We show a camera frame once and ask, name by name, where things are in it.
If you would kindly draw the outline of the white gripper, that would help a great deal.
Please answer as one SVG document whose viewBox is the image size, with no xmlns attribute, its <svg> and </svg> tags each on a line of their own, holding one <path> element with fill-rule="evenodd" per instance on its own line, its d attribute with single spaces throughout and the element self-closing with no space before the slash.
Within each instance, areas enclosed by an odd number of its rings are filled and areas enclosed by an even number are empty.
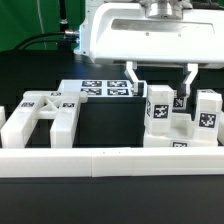
<svg viewBox="0 0 224 224">
<path fill-rule="evenodd" d="M 144 95 L 135 73 L 141 64 L 185 64 L 177 96 L 188 98 L 202 67 L 224 67 L 224 10 L 185 10 L 182 18 L 148 18 L 138 3 L 107 3 L 94 16 L 89 57 L 95 63 L 126 62 L 134 96 Z"/>
</svg>

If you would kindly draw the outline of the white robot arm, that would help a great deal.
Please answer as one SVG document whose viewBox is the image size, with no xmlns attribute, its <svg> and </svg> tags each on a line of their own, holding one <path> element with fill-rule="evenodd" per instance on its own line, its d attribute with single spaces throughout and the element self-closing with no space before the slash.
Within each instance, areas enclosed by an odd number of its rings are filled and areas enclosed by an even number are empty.
<svg viewBox="0 0 224 224">
<path fill-rule="evenodd" d="M 104 3 L 92 20 L 89 57 L 124 63 L 135 94 L 139 64 L 182 66 L 178 94 L 187 97 L 199 67 L 224 67 L 224 10 L 194 9 L 186 0 Z"/>
</svg>

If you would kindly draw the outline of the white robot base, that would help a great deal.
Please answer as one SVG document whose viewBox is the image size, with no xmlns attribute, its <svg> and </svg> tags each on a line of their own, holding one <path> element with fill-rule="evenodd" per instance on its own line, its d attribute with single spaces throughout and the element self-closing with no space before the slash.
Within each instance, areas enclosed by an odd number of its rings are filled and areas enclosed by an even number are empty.
<svg viewBox="0 0 224 224">
<path fill-rule="evenodd" d="M 98 0 L 85 0 L 85 18 L 79 26 L 79 43 L 74 53 L 82 58 L 89 56 L 89 44 L 92 29 L 92 22 L 98 8 Z"/>
</svg>

